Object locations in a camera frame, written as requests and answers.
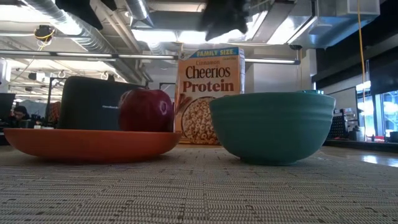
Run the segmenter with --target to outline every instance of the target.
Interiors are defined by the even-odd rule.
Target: fluorescent light
[[[252,63],[279,63],[279,64],[295,64],[295,60],[279,60],[279,59],[263,59],[263,58],[245,58],[245,62]]]
[[[177,37],[173,31],[169,30],[131,30],[134,37],[138,41],[144,41],[147,43],[158,43],[158,42],[175,42]]]
[[[119,55],[120,58],[137,58],[137,59],[161,59],[161,60],[176,60],[177,56],[173,55]]]
[[[42,95],[42,94],[16,94],[16,96],[19,97],[38,97],[38,98],[47,98],[49,97],[48,95]],[[51,95],[51,98],[61,98],[62,95]]]
[[[310,22],[308,22],[305,26],[303,26],[295,35],[293,35],[292,38],[290,38],[287,43],[291,44],[293,41],[295,41],[298,37],[300,37],[310,26],[312,26],[312,24],[317,21],[318,17],[315,16],[314,18],[312,18],[310,20]]]
[[[228,43],[229,40],[243,40],[243,34],[241,31],[235,29],[231,30],[226,34],[215,37],[209,41],[206,41],[206,32],[199,31],[183,31],[178,37],[179,42],[183,42],[184,44],[220,44],[220,43]]]
[[[91,62],[115,62],[116,58],[87,58]]]
[[[183,31],[178,37],[179,42],[184,44],[202,44],[206,43],[206,32]]]
[[[67,57],[100,57],[100,58],[105,58],[105,57],[112,57],[111,54],[89,54],[89,53],[66,53],[66,52],[60,52],[57,53],[58,56],[67,56]]]
[[[356,91],[362,91],[362,90],[368,89],[370,87],[371,87],[371,82],[370,81],[366,81],[364,83],[356,85]]]
[[[39,55],[39,56],[50,56],[49,52],[31,52],[26,50],[0,50],[0,54],[4,55]]]

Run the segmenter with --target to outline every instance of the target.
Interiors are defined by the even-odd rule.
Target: bowl
[[[45,159],[67,162],[134,162],[172,150],[179,133],[68,129],[4,129],[15,149]]]
[[[335,102],[305,92],[249,93],[212,100],[210,111],[228,152],[248,163],[289,165],[325,142]]]

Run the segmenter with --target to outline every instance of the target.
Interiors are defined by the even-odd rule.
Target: yellow cable
[[[362,43],[362,26],[361,26],[361,0],[358,0],[358,25],[359,25],[359,46],[360,46],[360,52],[361,52],[361,65],[362,65],[362,86],[365,87],[365,59],[363,57],[363,43]],[[363,88],[363,107],[365,109],[365,88]],[[365,141],[366,139],[366,118],[365,114],[363,115],[363,127],[364,127],[364,136],[365,136]]]

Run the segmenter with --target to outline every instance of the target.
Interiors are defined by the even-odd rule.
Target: cable
[[[365,87],[365,59],[363,56],[363,43],[362,43],[362,26],[361,26],[361,0],[358,0],[358,25],[359,25],[359,46],[360,46],[360,52],[361,52],[361,65],[362,65],[362,85]],[[363,107],[365,107],[365,88],[363,88]],[[365,122],[365,114],[364,116],[364,122],[363,122],[363,127],[364,127],[364,140],[366,141],[366,122]]]
[[[38,51],[42,51],[43,48],[44,48],[45,46],[47,46],[46,43],[47,43],[47,39],[48,39],[48,38],[49,38],[49,37],[46,38],[46,40],[45,40],[45,42],[44,42],[44,45],[41,45],[41,46],[39,47],[39,49],[37,49]],[[23,71],[21,71],[21,73],[18,74],[17,77],[15,77],[13,80],[11,80],[11,81],[7,84],[7,86],[10,85],[10,83],[12,83],[12,82],[14,82],[15,80],[17,80],[17,79],[29,68],[29,66],[32,65],[32,63],[33,63],[34,60],[35,60],[35,57],[33,56],[33,57],[32,57],[32,60],[26,65],[26,67],[23,69]]]
[[[39,36],[36,36],[36,31],[37,31],[37,29],[36,29],[35,31],[33,31],[33,35],[34,35],[36,38],[38,38],[38,39],[45,39],[45,41],[47,41],[47,39],[48,39],[49,37],[51,37],[51,36],[55,33],[55,29],[53,29],[52,32],[51,32],[51,34],[45,35],[44,37],[39,37]]]

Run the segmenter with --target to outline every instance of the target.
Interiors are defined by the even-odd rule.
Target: desk
[[[339,224],[398,217],[397,168],[322,152],[267,167],[244,164],[219,147],[181,145],[151,161],[111,165],[57,164],[6,151],[2,223]]]
[[[324,146],[398,153],[398,143],[326,140]]]

